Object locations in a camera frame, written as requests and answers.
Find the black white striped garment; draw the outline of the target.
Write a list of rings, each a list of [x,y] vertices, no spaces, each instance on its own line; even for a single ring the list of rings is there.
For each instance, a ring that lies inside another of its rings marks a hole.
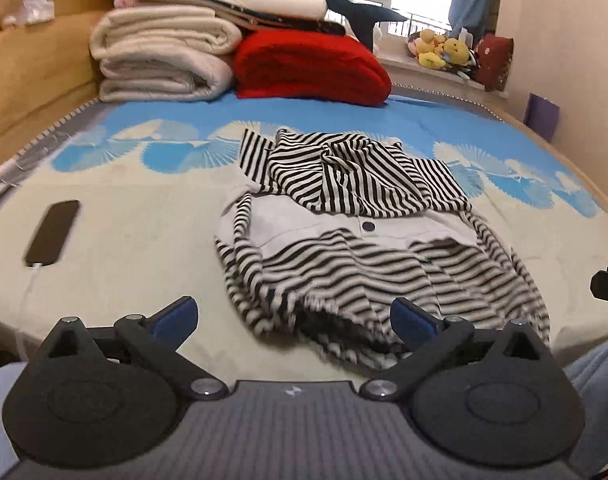
[[[532,275],[449,167],[358,132],[246,131],[240,184],[215,247],[228,296],[258,336],[292,334],[332,359],[385,370],[411,351],[394,332],[405,298],[482,330],[549,313]]]

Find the black smartphone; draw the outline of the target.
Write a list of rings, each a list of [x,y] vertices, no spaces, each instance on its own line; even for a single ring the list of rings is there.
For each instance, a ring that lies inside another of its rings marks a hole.
[[[78,200],[65,200],[50,205],[27,247],[24,264],[51,266],[56,263],[79,212]]]

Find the purple box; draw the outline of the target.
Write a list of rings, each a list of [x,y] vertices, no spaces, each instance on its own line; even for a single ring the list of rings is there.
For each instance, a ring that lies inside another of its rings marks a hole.
[[[558,105],[535,93],[528,96],[523,122],[546,142],[552,142],[559,119]]]

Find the blue white patterned bed sheet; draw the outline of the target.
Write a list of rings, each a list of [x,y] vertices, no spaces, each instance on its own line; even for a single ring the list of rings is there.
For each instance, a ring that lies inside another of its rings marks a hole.
[[[181,296],[197,300],[182,354],[226,382],[362,380],[292,334],[258,336],[223,279],[215,238],[239,187],[246,131],[273,138],[358,132],[445,162],[477,213],[532,275],[549,313],[543,339],[570,362],[608,339],[591,278],[608,265],[608,210],[574,168],[485,107],[401,88],[379,107],[313,100],[92,104],[0,168],[0,344],[32,353],[59,318],[110,325]],[[50,205],[78,200],[60,259],[26,266]]]

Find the dark red plush cushion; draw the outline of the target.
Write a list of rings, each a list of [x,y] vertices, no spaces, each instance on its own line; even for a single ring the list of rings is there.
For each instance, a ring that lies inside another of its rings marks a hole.
[[[486,34],[475,52],[478,64],[475,80],[486,91],[503,91],[512,63],[514,39]]]

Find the yellow plush toys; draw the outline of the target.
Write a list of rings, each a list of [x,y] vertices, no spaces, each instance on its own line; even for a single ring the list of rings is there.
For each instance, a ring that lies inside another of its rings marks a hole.
[[[477,58],[464,42],[424,28],[414,32],[407,41],[412,58],[428,70],[447,72],[463,79],[472,79],[477,70]]]

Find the wooden headboard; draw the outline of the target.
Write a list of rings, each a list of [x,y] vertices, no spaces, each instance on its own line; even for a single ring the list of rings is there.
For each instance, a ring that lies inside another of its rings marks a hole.
[[[98,96],[88,40],[113,0],[51,0],[54,19],[1,27],[23,0],[0,0],[0,165],[56,120]]]

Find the beige folded blanket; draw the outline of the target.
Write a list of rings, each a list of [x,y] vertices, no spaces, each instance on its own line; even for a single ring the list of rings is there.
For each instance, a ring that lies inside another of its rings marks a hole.
[[[198,6],[133,6],[98,21],[89,38],[101,101],[212,101],[233,84],[237,25]]]

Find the red folded blanket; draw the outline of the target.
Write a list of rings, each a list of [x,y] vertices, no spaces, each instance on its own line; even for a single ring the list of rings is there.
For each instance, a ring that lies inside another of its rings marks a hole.
[[[377,58],[349,36],[321,32],[254,32],[235,50],[241,99],[317,99],[380,106],[392,81]]]

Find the tissue pack on headboard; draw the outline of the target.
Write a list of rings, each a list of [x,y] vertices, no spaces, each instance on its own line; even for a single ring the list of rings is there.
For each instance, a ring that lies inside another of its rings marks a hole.
[[[23,0],[16,13],[6,15],[0,23],[2,29],[24,28],[53,21],[52,0]]]

